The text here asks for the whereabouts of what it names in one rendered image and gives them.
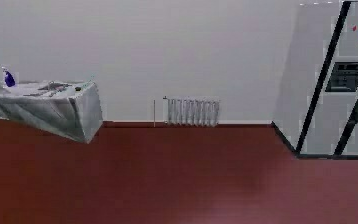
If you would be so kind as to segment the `grey marble kitchen counter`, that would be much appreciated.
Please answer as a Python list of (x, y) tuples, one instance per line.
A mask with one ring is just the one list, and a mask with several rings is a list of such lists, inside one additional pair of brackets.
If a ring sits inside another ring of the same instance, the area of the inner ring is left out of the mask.
[(24, 82), (0, 87), (0, 117), (77, 142), (90, 143), (103, 124), (97, 85), (63, 82), (64, 91), (39, 91), (48, 83)]

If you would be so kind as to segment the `white fridge with dispenser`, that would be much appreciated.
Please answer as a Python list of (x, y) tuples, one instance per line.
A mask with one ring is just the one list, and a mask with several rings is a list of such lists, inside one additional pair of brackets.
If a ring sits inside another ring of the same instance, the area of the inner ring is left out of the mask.
[(299, 158), (358, 159), (358, 0), (299, 6), (272, 125)]

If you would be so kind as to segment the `blue spray bottle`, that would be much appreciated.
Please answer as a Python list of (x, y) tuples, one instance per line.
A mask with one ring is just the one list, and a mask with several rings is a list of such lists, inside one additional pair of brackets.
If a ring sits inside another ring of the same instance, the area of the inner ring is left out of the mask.
[(5, 67), (2, 68), (3, 73), (5, 74), (5, 83), (8, 87), (13, 87), (16, 85), (16, 81), (14, 76), (9, 72), (9, 70)]

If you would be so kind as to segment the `white wall radiator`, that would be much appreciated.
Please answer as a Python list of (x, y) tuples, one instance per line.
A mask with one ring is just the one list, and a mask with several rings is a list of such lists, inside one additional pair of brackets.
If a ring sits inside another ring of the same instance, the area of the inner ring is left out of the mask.
[(164, 122), (168, 125), (215, 127), (220, 100), (211, 97), (164, 97)]

